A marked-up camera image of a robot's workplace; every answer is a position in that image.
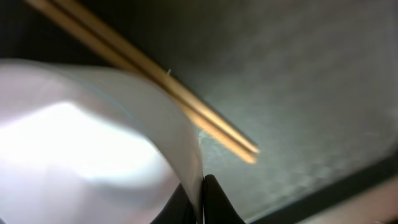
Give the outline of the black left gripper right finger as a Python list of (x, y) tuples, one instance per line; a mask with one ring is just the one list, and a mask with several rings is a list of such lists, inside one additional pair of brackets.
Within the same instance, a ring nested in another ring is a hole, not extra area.
[(212, 174), (203, 179), (202, 204), (205, 224), (245, 224)]

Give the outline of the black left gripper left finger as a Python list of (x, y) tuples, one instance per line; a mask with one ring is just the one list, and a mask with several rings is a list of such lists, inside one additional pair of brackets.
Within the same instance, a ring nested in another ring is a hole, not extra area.
[(181, 184), (177, 186), (162, 211), (150, 224), (196, 224), (197, 219)]

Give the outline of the pink bowl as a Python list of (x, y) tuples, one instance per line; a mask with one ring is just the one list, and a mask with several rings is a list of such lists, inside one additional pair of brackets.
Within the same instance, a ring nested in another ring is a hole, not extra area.
[(181, 184), (203, 221), (193, 123), (112, 68), (1, 60), (1, 222), (151, 223)]

